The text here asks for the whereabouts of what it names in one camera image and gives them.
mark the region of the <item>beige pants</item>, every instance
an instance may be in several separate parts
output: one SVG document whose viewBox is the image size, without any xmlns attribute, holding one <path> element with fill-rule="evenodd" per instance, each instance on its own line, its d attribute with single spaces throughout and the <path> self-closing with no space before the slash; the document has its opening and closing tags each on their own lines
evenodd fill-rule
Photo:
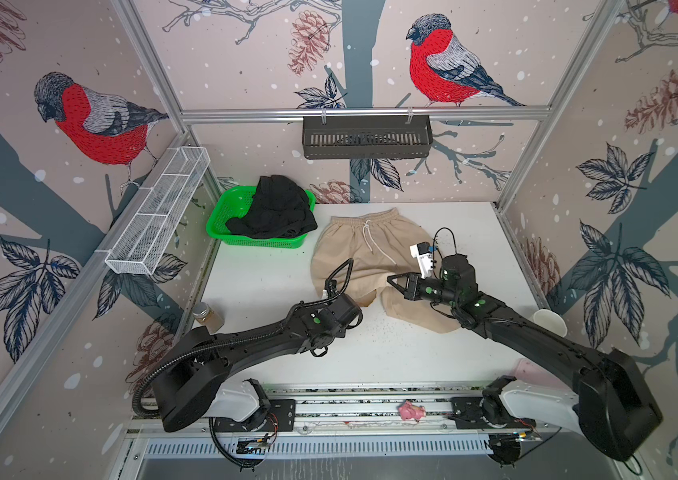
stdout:
<svg viewBox="0 0 678 480">
<path fill-rule="evenodd" d="M 421 226 L 401 216 L 397 208 L 358 218 L 333 216 L 317 241 L 312 257 L 315 291 L 321 294 L 331 272 L 352 257 L 352 278 L 346 293 L 358 305 L 370 305 L 379 293 L 384 311 L 393 318 L 438 333 L 456 330 L 459 323 L 432 311 L 430 302 L 405 300 L 387 283 L 388 275 L 419 271 L 410 247 L 421 242 L 432 242 L 432 237 Z M 336 281 L 341 288 L 344 274 L 338 274 Z"/>
</svg>

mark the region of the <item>white table surface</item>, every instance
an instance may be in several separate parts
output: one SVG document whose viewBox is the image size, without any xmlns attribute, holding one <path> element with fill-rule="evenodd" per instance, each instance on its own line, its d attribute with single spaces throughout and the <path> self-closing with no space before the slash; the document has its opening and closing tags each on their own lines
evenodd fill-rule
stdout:
<svg viewBox="0 0 678 480">
<path fill-rule="evenodd" d="M 459 252 L 475 266 L 483 292 L 526 317 L 537 310 L 489 203 L 316 205 L 317 230 L 309 233 L 300 249 L 221 245 L 203 295 L 225 319 L 220 332 L 267 325 L 281 320 L 299 300 L 317 300 L 310 261 L 331 216 L 362 216 L 393 207 L 430 235 L 441 226 L 453 230 Z M 386 316 L 377 298 L 363 309 L 363 323 L 344 339 L 334 340 L 324 357 L 314 358 L 308 352 L 281 356 L 232 378 L 298 388 L 470 385 L 512 372 L 522 358 L 465 329 L 440 334 Z"/>
</svg>

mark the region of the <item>drawstring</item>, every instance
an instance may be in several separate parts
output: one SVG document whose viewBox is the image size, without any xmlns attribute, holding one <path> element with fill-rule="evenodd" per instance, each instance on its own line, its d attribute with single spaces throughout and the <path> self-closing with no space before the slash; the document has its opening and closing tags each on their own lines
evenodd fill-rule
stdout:
<svg viewBox="0 0 678 480">
<path fill-rule="evenodd" d="M 373 237 L 371 236 L 371 225 L 368 224 L 370 221 L 371 220 L 366 220 L 366 223 L 363 224 L 363 240 L 366 241 L 366 246 L 373 253 L 373 248 L 371 248 L 371 244 L 368 243 L 368 238 L 370 238 L 371 242 L 373 242 L 376 248 L 379 249 L 380 252 L 382 252 L 382 255 L 390 259 L 393 265 L 397 265 L 397 262 L 395 262 L 395 260 L 393 260 L 391 256 L 385 254 L 384 250 L 382 250 L 382 248 L 377 244 L 376 240 L 374 240 Z"/>
</svg>

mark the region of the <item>green plastic basket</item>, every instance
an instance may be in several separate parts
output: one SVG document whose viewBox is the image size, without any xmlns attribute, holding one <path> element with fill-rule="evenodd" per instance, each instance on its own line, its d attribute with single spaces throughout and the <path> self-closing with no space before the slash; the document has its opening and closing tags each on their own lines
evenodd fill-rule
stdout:
<svg viewBox="0 0 678 480">
<path fill-rule="evenodd" d="M 227 220 L 233 216 L 241 218 L 248 213 L 251 208 L 251 201 L 254 199 L 256 187 L 232 187 L 224 192 L 219 198 L 219 202 L 211 213 L 209 222 L 205 225 L 205 231 L 209 236 L 218 238 L 227 245 L 245 245 L 245 246 L 269 246 L 270 248 L 299 248 L 304 242 L 307 234 L 297 236 L 296 238 L 269 238 L 267 240 L 256 240 L 243 235 L 230 234 L 227 228 Z M 310 211 L 315 210 L 315 195 L 309 190 L 305 190 L 310 199 Z"/>
</svg>

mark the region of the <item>bird illustration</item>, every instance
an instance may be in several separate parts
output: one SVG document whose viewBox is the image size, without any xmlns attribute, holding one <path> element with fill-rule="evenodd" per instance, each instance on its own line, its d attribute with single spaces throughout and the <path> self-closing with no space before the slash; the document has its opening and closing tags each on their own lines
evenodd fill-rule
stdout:
<svg viewBox="0 0 678 480">
<path fill-rule="evenodd" d="M 504 94 L 451 31 L 446 15 L 431 13 L 417 18 L 406 39 L 411 40 L 411 81 L 430 99 L 461 105 L 467 98 L 494 97 L 519 107 L 523 104 Z"/>
<path fill-rule="evenodd" d="M 91 160 L 100 164 L 125 165 L 128 180 L 120 186 L 137 185 L 131 180 L 131 162 L 147 150 L 149 131 L 168 118 L 153 108 L 140 107 L 120 95 L 100 94 L 69 76 L 51 72 L 35 86 L 35 102 L 43 121 L 53 118 L 70 140 Z"/>
</svg>

